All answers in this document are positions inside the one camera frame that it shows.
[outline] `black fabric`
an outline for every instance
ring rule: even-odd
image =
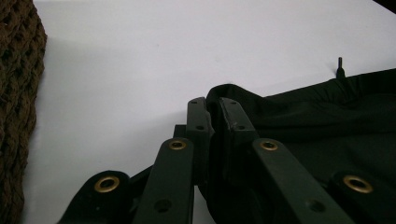
[[[396,190],[396,69],[331,79],[267,97],[222,85],[206,97],[216,137],[203,193],[217,223],[256,223],[257,212],[268,215],[260,220],[266,223],[276,223],[278,217],[266,195],[222,178],[220,97],[239,102],[260,137],[285,144],[324,187],[336,172],[354,171]],[[251,209],[257,200],[266,209]]]

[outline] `brass eyelet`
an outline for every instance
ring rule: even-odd
[[[169,143],[169,148],[173,150],[181,150],[185,148],[187,144],[183,141],[175,140]]]
[[[108,175],[100,178],[95,184],[95,190],[99,193],[108,193],[116,189],[120,184],[118,177]]]
[[[263,141],[263,142],[260,143],[260,146],[263,149],[269,150],[269,151],[277,150],[277,144],[272,142],[272,141]]]
[[[359,193],[371,193],[374,190],[369,182],[356,175],[346,175],[343,180],[350,189]]]

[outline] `black bag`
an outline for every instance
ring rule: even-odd
[[[295,223],[279,212],[283,208],[265,193],[265,185],[255,189],[251,182],[235,184],[224,176],[225,161],[245,158],[224,153],[221,97],[243,107],[260,137],[283,143],[354,221],[396,223],[396,69],[267,97],[235,85],[218,86],[207,95],[216,134],[209,180],[201,192],[212,217],[219,224]],[[349,179],[355,191],[333,191],[334,179],[346,174],[356,177]],[[290,187],[298,193],[304,186]]]

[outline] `white surface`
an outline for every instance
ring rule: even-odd
[[[396,16],[370,0],[50,1],[24,178],[24,223],[55,223],[88,178],[150,166],[187,102],[260,95],[396,67]],[[214,223],[196,193],[194,223]]]

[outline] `knitted fabric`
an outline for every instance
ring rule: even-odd
[[[0,223],[18,223],[47,36],[32,0],[0,4]]]

